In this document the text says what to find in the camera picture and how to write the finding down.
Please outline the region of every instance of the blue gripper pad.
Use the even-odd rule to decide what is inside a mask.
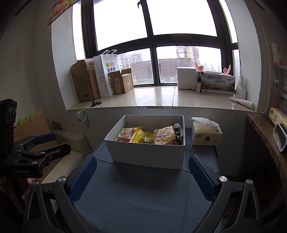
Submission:
[[[81,198],[96,169],[97,159],[95,156],[91,156],[89,161],[86,162],[82,170],[78,173],[77,177],[70,185],[69,200],[71,203],[78,201]]]
[[[216,187],[194,156],[189,157],[188,167],[205,199],[213,203],[216,199]]]
[[[46,134],[37,136],[34,139],[34,143],[39,145],[39,144],[43,144],[49,141],[56,140],[56,138],[57,138],[57,134],[55,134],[54,132],[46,133]]]

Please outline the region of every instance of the poster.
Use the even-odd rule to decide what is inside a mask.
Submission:
[[[79,0],[54,0],[51,16],[47,25],[47,28],[51,25],[52,22],[55,21],[63,12],[69,9],[72,5],[74,5]]]

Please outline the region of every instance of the sky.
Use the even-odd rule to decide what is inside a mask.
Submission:
[[[228,9],[224,0],[219,0],[223,9]],[[144,16],[137,7],[138,0],[102,0],[94,5],[94,18],[98,49],[147,37]],[[193,33],[217,36],[211,11],[206,0],[147,0],[154,35]],[[230,12],[226,13],[228,24],[232,24]],[[234,37],[234,25],[230,28]],[[84,59],[81,29],[80,4],[73,6],[73,33],[77,60]],[[220,49],[198,47],[201,63],[221,65]],[[150,50],[142,53],[145,61],[151,60]],[[175,46],[157,48],[158,59],[176,58]]]

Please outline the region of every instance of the window sill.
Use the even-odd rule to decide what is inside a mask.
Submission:
[[[177,108],[200,107],[219,108],[254,112],[241,104],[229,100],[232,96],[222,94],[201,93],[193,90],[178,90],[176,86],[134,88],[126,94],[112,95],[99,98],[102,104],[91,107],[91,101],[77,103],[69,110],[85,108],[117,108],[117,107],[148,107],[148,108]]]

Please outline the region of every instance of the black robotic claw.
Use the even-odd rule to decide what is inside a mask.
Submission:
[[[8,175],[40,178],[42,170],[50,161],[70,154],[71,147],[63,143],[41,152],[30,152],[34,146],[56,139],[55,133],[30,136],[14,143],[12,152],[3,161],[3,169]]]

